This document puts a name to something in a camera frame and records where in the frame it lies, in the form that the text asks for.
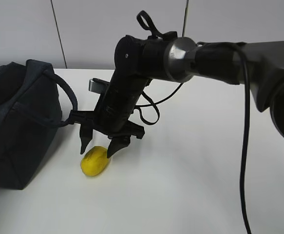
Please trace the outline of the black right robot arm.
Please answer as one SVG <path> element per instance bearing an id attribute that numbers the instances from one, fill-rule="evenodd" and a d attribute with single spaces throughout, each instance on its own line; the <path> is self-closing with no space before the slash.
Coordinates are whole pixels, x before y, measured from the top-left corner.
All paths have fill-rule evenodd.
<path id="1" fill-rule="evenodd" d="M 199 42 L 174 35 L 147 39 L 123 37 L 114 52 L 110 81 L 92 79 L 89 89 L 100 95 L 92 111 L 71 111 L 80 124 L 81 152 L 93 131 L 109 137 L 107 155 L 128 147 L 131 136 L 142 138 L 142 126 L 129 121 L 143 90 L 154 79 L 183 84 L 193 76 L 243 84 L 258 111 L 270 110 L 284 137 L 284 41 L 259 43 Z"/>

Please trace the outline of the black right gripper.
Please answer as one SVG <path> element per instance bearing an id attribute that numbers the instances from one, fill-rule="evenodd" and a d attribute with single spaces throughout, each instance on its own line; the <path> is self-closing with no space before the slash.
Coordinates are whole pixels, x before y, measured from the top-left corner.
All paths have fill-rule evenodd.
<path id="1" fill-rule="evenodd" d="M 141 95 L 141 86 L 109 84 L 105 93 L 100 94 L 93 111 L 71 111 L 70 122 L 81 124 L 79 137 L 81 141 L 80 154 L 93 139 L 93 130 L 97 130 L 112 138 L 107 149 L 107 157 L 130 144 L 130 137 L 141 139 L 144 127 L 129 121 L 134 107 Z"/>

